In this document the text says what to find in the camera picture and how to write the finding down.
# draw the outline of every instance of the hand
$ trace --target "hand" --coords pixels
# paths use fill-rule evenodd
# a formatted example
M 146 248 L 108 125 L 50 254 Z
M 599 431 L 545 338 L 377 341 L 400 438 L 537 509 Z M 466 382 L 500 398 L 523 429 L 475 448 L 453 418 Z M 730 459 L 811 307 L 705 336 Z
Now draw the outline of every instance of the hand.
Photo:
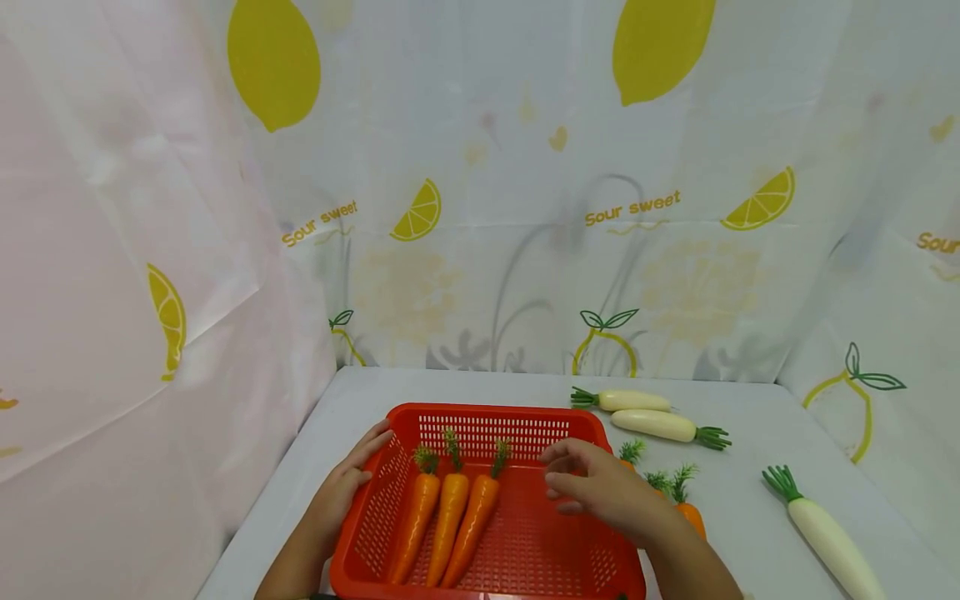
M 304 521 L 311 523 L 320 542 L 328 544 L 331 549 L 336 545 L 340 526 L 347 518 L 353 496 L 373 477 L 372 473 L 361 469 L 371 456 L 394 436 L 389 426 L 388 420 L 374 425 L 353 447 L 347 458 L 326 476 L 307 508 Z
M 593 444 L 567 438 L 546 448 L 540 461 L 547 464 L 547 497 L 567 498 L 557 505 L 560 513 L 596 516 L 637 547 L 683 519 L 643 477 Z M 571 474 L 574 470 L 586 475 Z

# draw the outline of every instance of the white curtain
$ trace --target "white curtain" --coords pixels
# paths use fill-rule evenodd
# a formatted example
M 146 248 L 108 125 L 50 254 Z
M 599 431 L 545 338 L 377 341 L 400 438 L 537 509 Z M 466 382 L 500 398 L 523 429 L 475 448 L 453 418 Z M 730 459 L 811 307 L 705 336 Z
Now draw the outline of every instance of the white curtain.
M 0 596 L 191 598 L 333 374 L 323 296 L 193 3 L 0 25 Z
M 779 381 L 955 564 L 958 18 L 0 3 L 4 597 L 189 597 L 334 353 Z

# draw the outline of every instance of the white table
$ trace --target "white table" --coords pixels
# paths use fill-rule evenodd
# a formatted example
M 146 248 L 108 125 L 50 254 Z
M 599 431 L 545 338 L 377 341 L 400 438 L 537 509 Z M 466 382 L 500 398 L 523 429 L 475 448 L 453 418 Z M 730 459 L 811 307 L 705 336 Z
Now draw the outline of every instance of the white table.
M 685 461 L 700 466 L 690 484 L 691 501 L 703 513 L 710 543 L 757 600 L 845 597 L 795 531 L 783 503 L 762 484 L 760 472 L 772 464 L 789 465 L 801 493 L 847 529 L 890 600 L 960 598 L 960 585 L 903 517 L 779 386 L 346 368 L 327 388 L 198 599 L 252 598 L 327 473 L 394 406 L 416 401 L 563 407 L 572 384 L 594 392 L 621 387 L 661 394 L 685 416 L 731 433 L 733 446 L 725 452 L 649 440 L 640 469 L 672 469 Z M 633 437 L 600 416 L 612 447 Z M 645 558 L 644 569 L 653 582 Z M 660 600 L 654 586 L 648 598 Z

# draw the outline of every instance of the plastic basket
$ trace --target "plastic basket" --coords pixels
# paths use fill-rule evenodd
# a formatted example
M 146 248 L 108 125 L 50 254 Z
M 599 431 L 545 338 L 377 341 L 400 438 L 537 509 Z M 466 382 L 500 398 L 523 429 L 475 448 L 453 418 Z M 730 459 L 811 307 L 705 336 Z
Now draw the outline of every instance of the plastic basket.
M 636 549 L 590 516 L 561 516 L 546 498 L 540 453 L 572 437 L 610 445 L 591 413 L 568 409 L 447 404 L 402 404 L 388 415 L 395 436 L 367 468 L 373 480 L 359 494 L 344 523 L 330 567 L 330 583 L 348 600 L 515 600 L 587 598 L 630 600 L 646 596 Z M 492 464 L 493 444 L 511 440 L 513 454 L 500 475 L 500 497 L 492 521 L 467 574 L 455 589 L 426 588 L 433 524 L 407 585 L 384 580 L 397 544 L 400 518 L 417 476 L 413 449 L 426 444 L 441 451 L 438 475 L 452 469 L 443 432 L 460 439 L 464 473 L 473 477 Z

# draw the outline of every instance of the white radish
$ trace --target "white radish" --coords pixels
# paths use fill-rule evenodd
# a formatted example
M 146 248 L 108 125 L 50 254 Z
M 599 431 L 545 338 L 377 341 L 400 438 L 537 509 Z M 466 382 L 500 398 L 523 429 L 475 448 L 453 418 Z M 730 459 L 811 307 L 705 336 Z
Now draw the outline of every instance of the white radish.
M 574 408 L 599 406 L 600 410 L 608 413 L 630 408 L 670 412 L 670 401 L 665 397 L 639 390 L 604 390 L 599 394 L 592 394 L 574 386 L 570 394 L 570 403 Z
M 623 427 L 638 433 L 676 442 L 697 441 L 714 450 L 722 450 L 731 445 L 730 440 L 724 437 L 729 434 L 723 429 L 719 427 L 697 427 L 692 420 L 673 413 L 629 409 L 616 411 L 613 413 L 611 421 L 617 427 Z
M 763 478 L 786 500 L 790 519 L 850 598 L 886 600 L 880 581 L 856 544 L 827 511 L 800 494 L 789 467 L 768 467 Z

